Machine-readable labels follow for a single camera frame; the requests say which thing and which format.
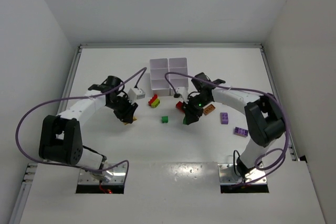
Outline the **purple long lego brick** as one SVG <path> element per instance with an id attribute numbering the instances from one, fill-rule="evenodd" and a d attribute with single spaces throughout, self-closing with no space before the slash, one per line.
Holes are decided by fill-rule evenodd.
<path id="1" fill-rule="evenodd" d="M 240 127 L 235 127 L 234 134 L 238 135 L 238 136 L 241 136 L 241 137 L 247 137 L 248 136 L 248 130 L 240 128 Z"/>

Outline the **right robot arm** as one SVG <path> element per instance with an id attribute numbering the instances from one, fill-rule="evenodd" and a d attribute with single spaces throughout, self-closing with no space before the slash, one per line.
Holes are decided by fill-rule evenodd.
<path id="1" fill-rule="evenodd" d="M 183 102 L 185 117 L 183 124 L 197 122 L 205 112 L 204 106 L 222 103 L 242 113 L 246 117 L 250 140 L 236 161 L 236 171 L 243 177 L 256 164 L 260 164 L 261 156 L 266 154 L 272 142 L 285 132 L 285 122 L 278 105 L 266 95 L 254 95 L 246 91 L 227 90 L 214 87 L 211 80 L 201 72 L 192 80 L 198 95 Z"/>

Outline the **orange-brown long lego brick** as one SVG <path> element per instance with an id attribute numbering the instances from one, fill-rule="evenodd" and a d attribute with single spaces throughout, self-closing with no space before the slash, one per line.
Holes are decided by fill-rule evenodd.
<path id="1" fill-rule="evenodd" d="M 204 108 L 203 110 L 203 114 L 204 115 L 209 115 L 210 113 L 212 113 L 215 110 L 215 106 L 213 104 L 208 105 L 207 107 Z"/>

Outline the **yellow lego brick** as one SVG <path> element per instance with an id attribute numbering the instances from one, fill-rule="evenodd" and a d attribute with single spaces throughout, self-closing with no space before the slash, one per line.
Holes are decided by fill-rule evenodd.
<path id="1" fill-rule="evenodd" d="M 132 124 L 134 121 L 136 121 L 137 120 L 137 118 L 134 116 L 133 118 L 132 118 L 132 121 L 129 121 L 129 122 L 124 122 L 123 124 L 124 125 L 128 125 L 128 124 Z"/>

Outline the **purple square lego brick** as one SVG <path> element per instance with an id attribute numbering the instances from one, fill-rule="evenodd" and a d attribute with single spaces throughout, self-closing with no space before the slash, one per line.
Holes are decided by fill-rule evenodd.
<path id="1" fill-rule="evenodd" d="M 220 113 L 220 122 L 223 125 L 227 125 L 229 123 L 229 118 L 228 118 L 228 113 L 226 112 L 221 112 Z"/>

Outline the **dark green lego brick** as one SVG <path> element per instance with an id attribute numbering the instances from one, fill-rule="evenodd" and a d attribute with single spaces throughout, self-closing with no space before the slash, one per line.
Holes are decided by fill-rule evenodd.
<path id="1" fill-rule="evenodd" d="M 162 116 L 161 117 L 161 122 L 162 123 L 168 123 L 169 122 L 169 117 L 168 116 Z"/>

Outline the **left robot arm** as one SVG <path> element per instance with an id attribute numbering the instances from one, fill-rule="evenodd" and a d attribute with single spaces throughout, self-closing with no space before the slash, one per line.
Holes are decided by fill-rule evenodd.
<path id="1" fill-rule="evenodd" d="M 121 79 L 115 76 L 108 76 L 102 84 L 93 84 L 84 98 L 69 109 L 44 118 L 39 157 L 64 165 L 104 169 L 106 157 L 83 145 L 81 127 L 103 107 L 112 109 L 122 123 L 131 124 L 138 107 L 136 101 L 144 96 L 145 92 L 138 87 L 125 92 Z"/>

